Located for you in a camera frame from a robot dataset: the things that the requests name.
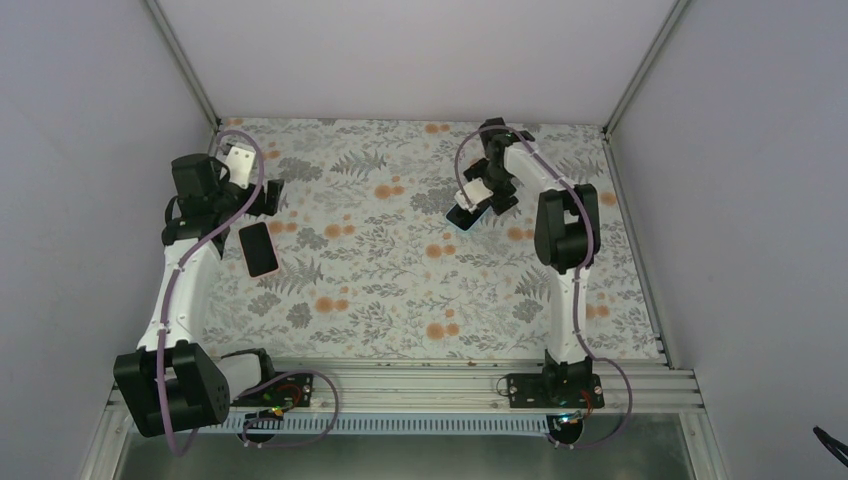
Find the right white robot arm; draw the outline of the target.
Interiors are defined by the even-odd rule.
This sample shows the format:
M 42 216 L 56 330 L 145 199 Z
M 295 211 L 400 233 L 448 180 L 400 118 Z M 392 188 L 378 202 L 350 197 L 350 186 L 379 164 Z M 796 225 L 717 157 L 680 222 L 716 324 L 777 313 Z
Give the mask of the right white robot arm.
M 532 135 L 486 120 L 480 138 L 494 186 L 518 180 L 537 198 L 534 248 L 548 267 L 551 323 L 538 373 L 511 373 L 505 393 L 511 407 L 589 408 L 603 405 L 596 357 L 583 334 L 587 283 L 601 246 L 598 192 L 548 163 Z

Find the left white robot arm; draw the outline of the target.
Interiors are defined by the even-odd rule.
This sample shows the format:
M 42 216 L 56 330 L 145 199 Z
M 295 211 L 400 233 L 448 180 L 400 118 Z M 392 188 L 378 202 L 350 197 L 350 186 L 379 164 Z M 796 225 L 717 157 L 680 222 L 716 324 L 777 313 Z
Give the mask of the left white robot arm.
M 251 172 L 262 169 L 256 153 L 242 147 L 223 160 L 191 154 L 171 163 L 176 194 L 165 209 L 165 269 L 154 312 L 134 351 L 113 365 L 137 431 L 147 438 L 221 424 L 241 394 L 255 405 L 277 394 L 279 380 L 263 349 L 214 360 L 201 344 L 231 224 L 277 211 L 284 183 L 252 181 Z

